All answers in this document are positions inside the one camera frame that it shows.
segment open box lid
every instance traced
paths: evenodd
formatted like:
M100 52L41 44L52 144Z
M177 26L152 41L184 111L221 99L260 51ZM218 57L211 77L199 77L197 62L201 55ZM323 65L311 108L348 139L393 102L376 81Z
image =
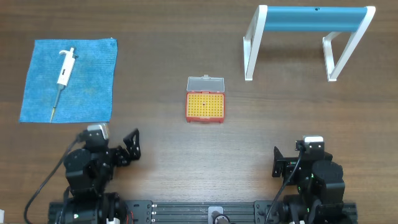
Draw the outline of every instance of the open box lid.
M209 91L214 93L224 92L224 78L209 77L188 77L187 91Z

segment wooden tabletop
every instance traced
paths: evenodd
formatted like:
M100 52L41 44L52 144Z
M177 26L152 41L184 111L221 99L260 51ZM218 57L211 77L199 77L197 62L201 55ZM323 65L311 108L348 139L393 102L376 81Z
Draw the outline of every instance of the wooden tabletop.
M242 37L258 4L371 6L376 15L338 81L326 81L322 33L265 33L252 82ZM87 124L19 123L37 39L118 40L110 146L139 128L142 157L116 171L107 191L180 202L272 200L273 147L297 156L297 139L320 134L344 168L344 200L360 223L393 223L398 211L397 1L0 1L0 209L23 209ZM340 55L348 34L333 41ZM223 124L187 123L187 77L225 78ZM29 210L47 220L67 187L57 171ZM294 187L285 193L294 194Z

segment blue towel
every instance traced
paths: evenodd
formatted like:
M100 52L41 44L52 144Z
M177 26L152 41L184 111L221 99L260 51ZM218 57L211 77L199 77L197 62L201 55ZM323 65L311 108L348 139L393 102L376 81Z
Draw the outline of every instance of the blue towel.
M27 73L20 122L49 123L57 81L65 55L75 47L75 61L62 90L53 123L109 121L112 113L113 74L118 54L116 39L36 40Z

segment white pipette handle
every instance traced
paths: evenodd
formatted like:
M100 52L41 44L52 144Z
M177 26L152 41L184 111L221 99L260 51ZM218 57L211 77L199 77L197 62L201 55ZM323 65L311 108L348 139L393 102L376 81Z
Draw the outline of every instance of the white pipette handle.
M63 65L61 68L60 76L58 77L58 84L67 86L70 78L70 74L73 69L73 65L75 64L75 55L73 51L75 49L73 47L70 48L70 51L61 50L60 54L65 54L65 60L63 61Z

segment white bracket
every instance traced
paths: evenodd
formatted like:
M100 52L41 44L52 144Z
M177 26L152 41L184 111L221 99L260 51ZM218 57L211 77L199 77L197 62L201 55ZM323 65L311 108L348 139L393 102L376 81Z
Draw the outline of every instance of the white bracket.
M326 74L328 75L328 82L337 81L337 77L343 69L344 65L346 65L349 56L353 53L355 47L358 45L358 42L361 40L363 34L368 28L369 24L372 21L374 13L376 12L376 8L374 6L366 6L368 11L362 22L360 23L358 30L356 32L351 33L351 36L348 39L348 43L343 53L340 56L340 59L337 61L335 66L335 61L333 60L333 52L331 51L331 40L337 37L340 32L331 32L326 37L322 38L323 44L323 53L325 54L325 65L326 65Z
M340 34L340 32L331 32L326 37L322 38L326 72L329 82L335 82L337 80L338 75L372 21L376 8L374 6L367 6L367 9L364 19L360 23L358 30L351 34L344 52L341 54L336 66L331 50L331 40ZM256 65L262 33L264 32L266 24L267 10L268 7L265 5L260 5L257 8L249 25L249 29L243 37L244 79L246 81L253 80L254 66Z

